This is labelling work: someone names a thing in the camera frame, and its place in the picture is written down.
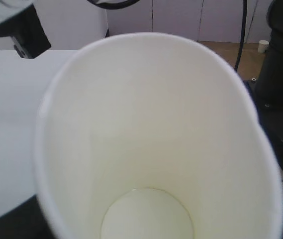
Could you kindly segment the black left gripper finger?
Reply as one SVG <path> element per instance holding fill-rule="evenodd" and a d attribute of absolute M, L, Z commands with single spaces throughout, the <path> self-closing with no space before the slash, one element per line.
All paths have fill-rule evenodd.
<path fill-rule="evenodd" d="M 36 196 L 0 217 L 0 239 L 53 238 Z"/>

